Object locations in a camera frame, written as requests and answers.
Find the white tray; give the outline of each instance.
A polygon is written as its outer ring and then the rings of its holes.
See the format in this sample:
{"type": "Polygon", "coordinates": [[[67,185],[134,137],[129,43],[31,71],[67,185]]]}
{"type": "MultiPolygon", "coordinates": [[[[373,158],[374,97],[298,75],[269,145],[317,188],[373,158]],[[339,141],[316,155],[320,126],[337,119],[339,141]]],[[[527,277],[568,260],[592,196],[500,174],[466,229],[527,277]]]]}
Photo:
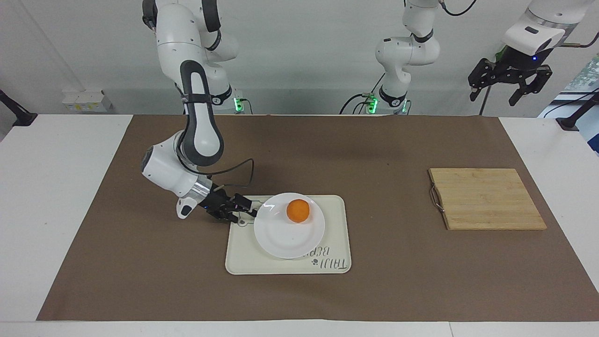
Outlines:
{"type": "MultiPolygon", "coordinates": [[[[325,216],[325,235],[310,253],[292,260],[277,258],[260,247],[254,235],[253,218],[240,214],[240,223],[231,223],[225,267],[233,275],[259,274],[341,274],[352,266],[347,235],[345,203],[338,195],[308,195],[325,216]]],[[[258,208],[271,195],[247,195],[258,208]]]]}

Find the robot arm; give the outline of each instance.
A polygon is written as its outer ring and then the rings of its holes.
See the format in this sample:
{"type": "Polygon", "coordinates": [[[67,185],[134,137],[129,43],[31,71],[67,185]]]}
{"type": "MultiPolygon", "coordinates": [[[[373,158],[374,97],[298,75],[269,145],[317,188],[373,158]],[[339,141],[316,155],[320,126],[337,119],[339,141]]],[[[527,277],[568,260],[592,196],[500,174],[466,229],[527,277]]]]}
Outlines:
{"type": "Polygon", "coordinates": [[[432,30],[437,7],[438,0],[407,0],[402,20],[412,34],[378,43],[376,59],[385,69],[385,79],[376,93],[378,109],[400,109],[412,79],[405,66],[427,65],[437,60],[440,47],[432,30]]]}
{"type": "Polygon", "coordinates": [[[226,61],[237,55],[234,39],[220,33],[216,0],[202,0],[201,4],[144,0],[144,22],[156,32],[162,72],[181,92],[187,125],[148,149],[142,174],[179,197],[176,209],[181,219],[197,205],[218,219],[233,222],[237,222],[233,212],[255,216],[250,200],[238,194],[229,198],[208,176],[195,171],[197,166],[216,163],[223,154],[213,106],[222,104],[232,91],[224,70],[209,60],[226,61]],[[212,96],[213,88],[228,92],[228,96],[212,96]]]}
{"type": "Polygon", "coordinates": [[[518,84],[509,100],[514,106],[523,95],[536,94],[552,75],[542,63],[561,46],[584,17],[594,0],[533,0],[503,38],[506,48],[497,62],[481,59],[468,77],[474,101],[480,90],[495,83],[518,84]],[[526,79],[535,76],[527,83],[526,79]]]}

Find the blue object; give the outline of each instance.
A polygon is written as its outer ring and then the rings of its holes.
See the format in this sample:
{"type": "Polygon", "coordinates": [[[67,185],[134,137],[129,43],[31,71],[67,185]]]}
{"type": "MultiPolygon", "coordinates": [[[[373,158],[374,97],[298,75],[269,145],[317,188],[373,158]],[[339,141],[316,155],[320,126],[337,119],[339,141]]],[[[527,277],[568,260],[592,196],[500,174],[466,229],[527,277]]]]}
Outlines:
{"type": "Polygon", "coordinates": [[[599,134],[589,140],[589,145],[595,152],[599,153],[599,134]]]}

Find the black pole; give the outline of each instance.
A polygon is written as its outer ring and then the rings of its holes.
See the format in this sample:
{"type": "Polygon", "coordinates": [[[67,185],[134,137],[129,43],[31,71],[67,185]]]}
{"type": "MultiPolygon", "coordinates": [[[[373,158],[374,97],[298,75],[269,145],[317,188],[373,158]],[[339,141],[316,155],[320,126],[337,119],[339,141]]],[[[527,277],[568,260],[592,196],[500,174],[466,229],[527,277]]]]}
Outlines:
{"type": "Polygon", "coordinates": [[[17,121],[13,123],[14,127],[28,127],[37,117],[36,113],[31,113],[22,107],[19,103],[8,97],[4,91],[0,90],[0,101],[17,116],[17,121]]]}
{"type": "Polygon", "coordinates": [[[570,117],[568,118],[556,118],[555,120],[566,131],[578,131],[576,127],[576,121],[581,118],[587,111],[589,111],[596,104],[599,104],[599,91],[591,97],[590,100],[586,101],[582,107],[579,107],[570,117]]]}

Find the orange fruit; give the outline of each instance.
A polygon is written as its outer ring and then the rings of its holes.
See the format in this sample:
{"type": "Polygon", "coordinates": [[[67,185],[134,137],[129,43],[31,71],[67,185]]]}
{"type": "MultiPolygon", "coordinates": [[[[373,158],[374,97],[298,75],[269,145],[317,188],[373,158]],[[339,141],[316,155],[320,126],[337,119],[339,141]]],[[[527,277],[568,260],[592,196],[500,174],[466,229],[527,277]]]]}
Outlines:
{"type": "Polygon", "coordinates": [[[287,205],[287,217],[293,222],[304,222],[310,215],[310,205],[301,199],[295,199],[287,205]]]}

